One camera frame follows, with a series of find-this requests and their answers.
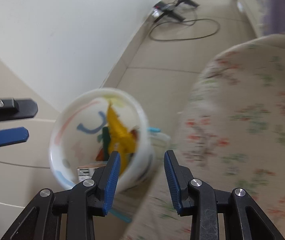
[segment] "yellow object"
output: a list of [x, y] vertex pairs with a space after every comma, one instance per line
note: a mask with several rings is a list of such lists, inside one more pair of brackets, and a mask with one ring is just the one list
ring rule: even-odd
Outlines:
[[107, 110], [107, 122], [110, 133], [110, 144], [108, 153], [118, 151], [120, 154], [120, 174], [128, 165], [128, 156], [135, 152], [136, 141], [132, 134], [127, 131], [127, 128], [118, 119], [116, 112], [109, 103]]

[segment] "silver screw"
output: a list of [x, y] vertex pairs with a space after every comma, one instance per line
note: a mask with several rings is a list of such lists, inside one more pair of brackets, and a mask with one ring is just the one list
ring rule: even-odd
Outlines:
[[242, 188], [237, 188], [235, 189], [235, 194], [239, 197], [243, 197], [246, 194], [246, 191]]
[[202, 184], [202, 181], [200, 179], [192, 179], [190, 181], [190, 184], [192, 184], [194, 187], [199, 187]]
[[40, 192], [41, 197], [48, 197], [49, 195], [50, 195], [50, 190], [48, 190], [46, 188]]
[[93, 184], [95, 184], [95, 182], [92, 179], [86, 179], [83, 182], [85, 187], [91, 187]]
[[4, 106], [4, 102], [2, 100], [0, 100], [0, 107]]

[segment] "blue gripper pad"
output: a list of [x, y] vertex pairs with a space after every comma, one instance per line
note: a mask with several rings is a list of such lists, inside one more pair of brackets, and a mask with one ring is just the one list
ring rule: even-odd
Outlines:
[[173, 206], [175, 210], [177, 210], [177, 214], [179, 215], [183, 209], [183, 204], [181, 199], [181, 189], [178, 183], [176, 173], [174, 171], [172, 161], [169, 157], [168, 151], [165, 152], [164, 156], [164, 168], [171, 196], [171, 201], [173, 202]]
[[104, 197], [103, 197], [104, 202], [102, 204], [102, 212], [104, 215], [107, 215], [108, 211], [111, 209], [112, 202], [115, 196], [119, 172], [120, 172], [120, 154], [117, 153], [104, 191]]
[[0, 130], [0, 147], [27, 141], [28, 130], [24, 127]]

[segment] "black cable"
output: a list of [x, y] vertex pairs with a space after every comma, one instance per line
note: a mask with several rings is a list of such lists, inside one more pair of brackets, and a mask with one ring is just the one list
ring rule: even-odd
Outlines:
[[[162, 23], [159, 23], [157, 24], [156, 26], [154, 26], [149, 34], [148, 34], [148, 37], [153, 40], [153, 41], [162, 41], [162, 42], [165, 42], [165, 41], [190, 41], [190, 40], [198, 40], [198, 39], [202, 39], [202, 38], [206, 38], [206, 37], [209, 37], [209, 36], [212, 36], [212, 35], [215, 35], [219, 30], [220, 30], [220, 23], [218, 21], [215, 21], [213, 19], [208, 19], [208, 18], [203, 18], [203, 19], [197, 19], [197, 15], [196, 15], [196, 12], [194, 10], [194, 13], [195, 13], [195, 19], [194, 20], [188, 20], [188, 21], [182, 21], [182, 22], [173, 22], [173, 21], [167, 21], [167, 22], [162, 22]], [[168, 39], [168, 40], [163, 40], [163, 39], [157, 39], [157, 38], [154, 38], [152, 36], [152, 32], [160, 25], [162, 24], [165, 24], [165, 23], [174, 23], [174, 24], [181, 24], [181, 25], [188, 25], [188, 26], [192, 26], [196, 23], [196, 21], [203, 21], [203, 20], [207, 20], [207, 21], [212, 21], [214, 22], [216, 25], [217, 25], [217, 29], [211, 33], [211, 34], [208, 34], [208, 35], [205, 35], [205, 36], [201, 36], [201, 37], [195, 37], [195, 38], [185, 38], [185, 39]]]

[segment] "pink stripe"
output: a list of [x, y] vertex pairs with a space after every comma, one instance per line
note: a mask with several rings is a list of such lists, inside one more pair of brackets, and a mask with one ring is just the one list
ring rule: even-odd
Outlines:
[[87, 105], [84, 105], [82, 108], [80, 108], [79, 110], [77, 110], [71, 117], [69, 117], [67, 119], [67, 121], [63, 124], [63, 126], [61, 127], [60, 131], [57, 133], [56, 137], [55, 137], [55, 140], [54, 140], [54, 143], [55, 145], [59, 145], [60, 144], [60, 141], [61, 141], [61, 138], [62, 138], [62, 134], [64, 133], [64, 131], [66, 130], [68, 124], [71, 122], [71, 120], [79, 113], [81, 112], [82, 110], [92, 106], [92, 105], [95, 105], [95, 104], [98, 104], [100, 103], [100, 101], [94, 101], [94, 102], [91, 102]]

